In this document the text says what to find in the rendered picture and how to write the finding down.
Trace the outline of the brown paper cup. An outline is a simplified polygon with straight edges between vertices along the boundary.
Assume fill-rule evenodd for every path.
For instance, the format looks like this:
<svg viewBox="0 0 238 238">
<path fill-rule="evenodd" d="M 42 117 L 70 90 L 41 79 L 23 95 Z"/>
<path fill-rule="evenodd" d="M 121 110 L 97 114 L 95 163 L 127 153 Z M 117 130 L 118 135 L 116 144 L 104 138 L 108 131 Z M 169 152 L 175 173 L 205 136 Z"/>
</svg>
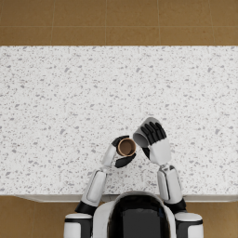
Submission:
<svg viewBox="0 0 238 238">
<path fill-rule="evenodd" d="M 122 156 L 131 156 L 135 151 L 136 143 L 130 138 L 122 139 L 117 146 L 117 152 Z"/>
</svg>

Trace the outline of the grey cup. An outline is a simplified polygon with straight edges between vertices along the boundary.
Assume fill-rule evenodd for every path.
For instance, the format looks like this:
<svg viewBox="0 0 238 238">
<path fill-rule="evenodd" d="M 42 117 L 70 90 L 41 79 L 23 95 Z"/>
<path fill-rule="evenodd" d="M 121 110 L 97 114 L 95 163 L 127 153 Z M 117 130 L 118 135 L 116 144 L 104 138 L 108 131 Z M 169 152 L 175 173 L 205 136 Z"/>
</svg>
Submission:
<svg viewBox="0 0 238 238">
<path fill-rule="evenodd" d="M 150 143 L 146 137 L 146 135 L 142 132 L 141 128 L 144 127 L 145 125 L 148 125 L 150 122 L 153 123 L 158 123 L 158 120 L 153 118 L 153 117 L 149 117 L 147 118 L 140 126 L 139 128 L 136 130 L 136 132 L 133 134 L 133 140 L 141 147 L 141 148 L 147 148 Z"/>
</svg>

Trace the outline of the robot body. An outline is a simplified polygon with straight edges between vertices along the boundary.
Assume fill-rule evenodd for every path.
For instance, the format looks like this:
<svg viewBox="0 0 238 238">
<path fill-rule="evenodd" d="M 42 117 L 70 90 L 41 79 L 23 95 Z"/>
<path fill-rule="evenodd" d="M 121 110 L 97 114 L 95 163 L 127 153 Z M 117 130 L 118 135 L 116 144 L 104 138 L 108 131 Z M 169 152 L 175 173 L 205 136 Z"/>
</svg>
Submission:
<svg viewBox="0 0 238 238">
<path fill-rule="evenodd" d="M 93 238 L 177 238 L 173 213 L 149 192 L 126 192 L 101 205 Z"/>
</svg>

